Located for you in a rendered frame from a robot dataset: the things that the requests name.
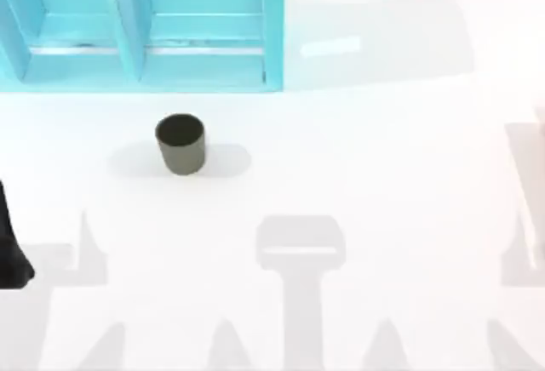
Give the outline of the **dark olive cup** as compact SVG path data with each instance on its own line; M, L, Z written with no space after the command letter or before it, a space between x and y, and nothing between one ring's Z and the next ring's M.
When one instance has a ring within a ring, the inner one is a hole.
M187 113L161 119L155 138L167 169L177 175L197 173L206 161L206 136L203 122Z

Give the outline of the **light blue rack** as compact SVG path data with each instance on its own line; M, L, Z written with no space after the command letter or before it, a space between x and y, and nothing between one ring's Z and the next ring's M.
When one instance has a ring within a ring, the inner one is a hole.
M0 92L275 92L285 0L0 0Z

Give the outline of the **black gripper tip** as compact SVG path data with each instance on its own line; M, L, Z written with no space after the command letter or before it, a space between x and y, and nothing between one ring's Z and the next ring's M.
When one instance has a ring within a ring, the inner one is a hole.
M34 267L15 237L3 182L0 180L0 289L24 288L35 274Z

